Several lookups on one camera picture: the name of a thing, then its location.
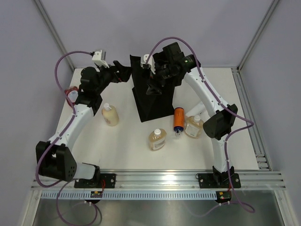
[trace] power cord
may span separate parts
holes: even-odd
[[[154,48],[151,50],[151,52],[150,52],[150,54],[149,54],[149,56],[148,56],[148,58],[147,58],[145,64],[148,63],[150,57],[152,56],[153,52],[154,52],[155,49],[158,47],[158,45],[160,45],[162,42],[164,42],[164,41],[166,41],[166,40],[169,40],[169,39],[176,39],[176,40],[178,40],[178,41],[184,43],[184,44],[190,49],[190,51],[192,52],[195,61],[198,62],[198,58],[197,58],[196,53],[194,52],[194,50],[192,49],[192,47],[191,47],[187,42],[185,42],[183,39],[180,39],[180,38],[178,38],[178,37],[167,37],[167,38],[164,38],[164,39],[162,39],[161,41],[159,41],[159,42],[154,46]],[[224,147],[225,147],[225,155],[226,155],[226,161],[227,161],[227,171],[228,171],[229,182],[230,182],[232,191],[233,191],[234,195],[235,195],[236,198],[237,198],[237,201],[231,201],[230,203],[239,203],[245,211],[250,212],[250,213],[255,213],[255,208],[254,208],[252,205],[250,205],[250,204],[247,204],[247,203],[245,203],[245,202],[241,202],[241,200],[239,199],[239,197],[238,197],[238,195],[237,195],[237,193],[236,193],[236,191],[235,191],[235,189],[234,189],[234,186],[233,186],[233,183],[232,183],[232,180],[231,180],[230,164],[229,164],[229,157],[228,157],[228,151],[227,151],[227,142],[228,142],[229,138],[230,138],[233,134],[235,134],[235,133],[237,133],[237,132],[239,132],[239,131],[242,131],[242,130],[244,130],[244,129],[247,129],[247,128],[252,127],[252,126],[254,125],[254,122],[252,122],[251,120],[246,119],[246,118],[244,118],[244,117],[242,117],[242,116],[240,116],[240,115],[237,115],[237,114],[235,114],[234,112],[232,112],[231,110],[229,110],[229,109],[228,109],[228,108],[220,101],[220,99],[218,98],[218,96],[215,94],[215,92],[212,90],[212,88],[210,87],[210,85],[209,85],[209,84],[207,83],[207,81],[205,80],[205,78],[204,78],[204,76],[203,76],[203,74],[202,74],[202,72],[201,72],[201,69],[200,69],[198,63],[197,63],[197,69],[198,69],[198,73],[199,73],[199,75],[200,75],[202,81],[203,81],[204,84],[207,86],[207,88],[209,89],[209,91],[212,93],[212,95],[214,96],[214,98],[216,99],[216,101],[217,101],[217,102],[218,102],[218,103],[219,103],[219,104],[220,104],[227,112],[229,112],[229,113],[232,114],[233,116],[235,116],[235,117],[237,117],[237,118],[239,118],[239,119],[241,119],[241,120],[243,120],[243,121],[249,123],[249,125],[247,125],[247,126],[245,126],[245,127],[242,127],[242,128],[239,128],[239,129],[237,129],[237,130],[235,130],[235,131],[229,133],[229,134],[227,135],[225,141],[224,141],[224,142],[225,142],[225,146],[224,146]]]
[[[38,183],[41,187],[46,187],[46,188],[48,188],[48,187],[55,186],[55,185],[57,185],[58,183],[61,182],[61,180],[58,180],[58,181],[56,181],[56,182],[54,182],[54,183],[52,183],[52,184],[50,184],[50,185],[45,185],[45,184],[43,184],[43,183],[41,182],[40,178],[39,178],[39,169],[40,169],[41,163],[42,163],[43,159],[45,158],[46,154],[50,151],[50,149],[53,147],[53,145],[59,140],[59,138],[60,138],[60,137],[66,132],[66,130],[70,127],[70,125],[72,124],[72,122],[73,122],[73,120],[74,120],[74,118],[75,118],[75,115],[76,115],[75,107],[73,106],[73,104],[72,104],[71,100],[68,98],[68,96],[65,94],[63,88],[61,87],[61,85],[60,85],[60,83],[59,83],[59,81],[58,81],[58,77],[57,77],[57,69],[58,69],[58,66],[59,66],[60,62],[61,62],[66,56],[69,56],[69,55],[75,54],[75,53],[83,53],[83,54],[87,54],[87,55],[90,55],[90,56],[93,55],[93,53],[89,53],[89,52],[85,52],[85,51],[73,51],[73,52],[69,52],[69,53],[66,53],[65,55],[63,55],[63,56],[57,61],[56,65],[55,65],[55,81],[56,81],[56,84],[57,84],[57,86],[59,87],[60,91],[64,94],[64,96],[65,96],[65,98],[67,99],[67,101],[68,101],[68,103],[70,104],[70,106],[72,107],[72,110],[73,110],[73,116],[71,117],[71,119],[70,119],[70,121],[68,122],[68,124],[66,125],[66,127],[65,127],[65,128],[62,130],[62,132],[58,135],[58,137],[57,137],[57,138],[56,138],[56,139],[55,139],[55,140],[47,147],[47,149],[44,151],[43,155],[40,157],[40,159],[39,159],[39,161],[38,161],[35,176],[36,176],[37,183]],[[90,223],[88,223],[88,224],[86,224],[86,225],[75,225],[75,224],[72,224],[72,223],[66,221],[66,220],[63,218],[63,215],[60,213],[60,210],[59,210],[59,208],[58,208],[58,199],[59,199],[59,197],[60,197],[60,194],[61,194],[62,190],[67,186],[67,184],[69,184],[69,183],[72,182],[72,181],[74,181],[74,180],[71,180],[71,181],[67,182],[66,184],[64,184],[64,185],[62,186],[62,188],[60,189],[60,191],[58,192],[57,196],[56,196],[56,212],[57,212],[59,218],[60,218],[65,224],[70,225],[70,226],[90,226],[90,225],[92,225],[92,224],[96,221],[96,218],[97,218],[97,215],[98,215],[98,212],[99,212],[99,214],[100,214],[100,216],[101,216],[101,221],[102,221],[102,214],[101,214],[100,209],[99,209],[95,204],[93,204],[93,203],[91,203],[91,202],[90,202],[89,204],[90,204],[90,206],[92,205],[92,206],[95,208],[96,214],[95,214],[94,219],[93,219]]]

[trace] yellow liquid soap bottle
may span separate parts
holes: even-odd
[[[149,135],[149,147],[152,151],[161,149],[165,144],[166,131],[164,129],[155,129]]]
[[[185,134],[190,138],[198,139],[202,133],[204,122],[199,115],[190,116],[186,121]]]
[[[102,114],[107,125],[116,126],[118,124],[119,117],[114,106],[105,103],[103,105]]]

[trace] gray wall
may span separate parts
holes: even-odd
[[[119,60],[129,65],[130,54],[142,56],[162,38],[178,36],[209,67],[239,64],[272,0],[42,2],[68,51],[103,48],[110,63]],[[77,67],[91,62],[71,58]]]
[[[282,171],[301,222],[301,1],[280,2],[243,68],[274,170]]]
[[[60,57],[30,0],[0,3],[0,222],[16,226],[34,178],[35,145],[55,131],[64,99],[54,79]],[[59,68],[63,85],[71,71]]]

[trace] bottle cap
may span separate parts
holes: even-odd
[[[106,111],[109,111],[109,110],[112,109],[108,103],[105,103],[105,104],[103,105],[103,108],[104,108]]]
[[[199,115],[194,116],[193,118],[194,121],[201,121],[201,117]]]
[[[161,130],[160,129],[155,129],[155,135],[159,136],[161,134]]]

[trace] white bottle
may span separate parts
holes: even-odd
[[[199,115],[190,116],[186,121],[185,133],[190,138],[198,139],[202,133],[204,122]]]
[[[155,129],[149,135],[149,146],[152,151],[159,150],[165,144],[166,131],[164,129]]]
[[[103,105],[102,114],[105,122],[109,126],[116,126],[119,122],[119,117],[116,111],[116,108],[108,103]]]

